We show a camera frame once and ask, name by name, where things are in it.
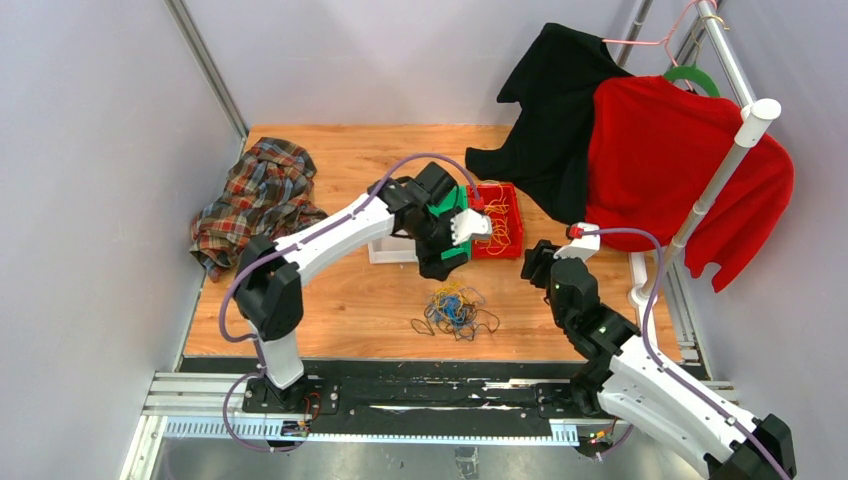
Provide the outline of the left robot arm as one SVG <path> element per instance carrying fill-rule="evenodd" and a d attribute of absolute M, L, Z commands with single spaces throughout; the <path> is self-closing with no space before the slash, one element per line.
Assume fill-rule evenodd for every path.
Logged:
<path fill-rule="evenodd" d="M 364 245 L 404 234 L 414 243 L 420 276 L 444 281 L 469 260 L 466 254 L 445 258 L 444 252 L 491 235 L 479 195 L 468 207 L 433 212 L 457 186 L 440 160 L 433 157 L 414 177 L 387 172 L 350 205 L 295 234 L 248 242 L 221 307 L 234 301 L 248 321 L 245 337 L 257 352 L 257 375 L 279 411 L 296 412 L 306 400 L 296 330 L 305 312 L 303 289 L 318 274 Z"/>

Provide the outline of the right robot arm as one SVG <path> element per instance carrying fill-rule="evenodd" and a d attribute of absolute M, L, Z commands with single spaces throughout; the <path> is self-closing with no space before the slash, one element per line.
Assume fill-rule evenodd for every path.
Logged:
<path fill-rule="evenodd" d="M 585 261 L 547 240 L 526 250 L 523 279 L 545 292 L 553 321 L 586 364 L 570 380 L 582 415 L 621 419 L 670 448 L 705 479 L 793 479 L 792 432 L 722 398 L 656 350 L 604 304 Z"/>

